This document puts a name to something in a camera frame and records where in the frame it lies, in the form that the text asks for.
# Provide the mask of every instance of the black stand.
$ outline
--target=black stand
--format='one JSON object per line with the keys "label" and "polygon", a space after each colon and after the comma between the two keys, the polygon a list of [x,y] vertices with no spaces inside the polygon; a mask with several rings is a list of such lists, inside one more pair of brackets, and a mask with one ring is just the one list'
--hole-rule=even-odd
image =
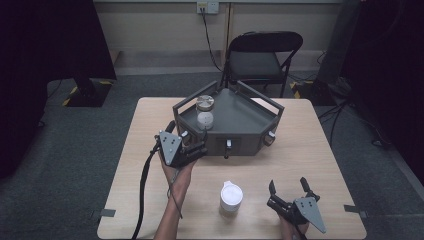
{"label": "black stand", "polygon": [[102,107],[112,87],[109,81],[92,81],[89,78],[74,78],[75,87],[63,103],[66,107]]}

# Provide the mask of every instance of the white cup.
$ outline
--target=white cup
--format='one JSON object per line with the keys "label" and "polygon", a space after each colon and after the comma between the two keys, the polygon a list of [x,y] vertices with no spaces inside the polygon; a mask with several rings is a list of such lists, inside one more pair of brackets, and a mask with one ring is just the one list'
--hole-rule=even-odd
{"label": "white cup", "polygon": [[221,207],[227,212],[235,212],[239,209],[243,200],[241,188],[230,181],[224,182],[221,190]]}

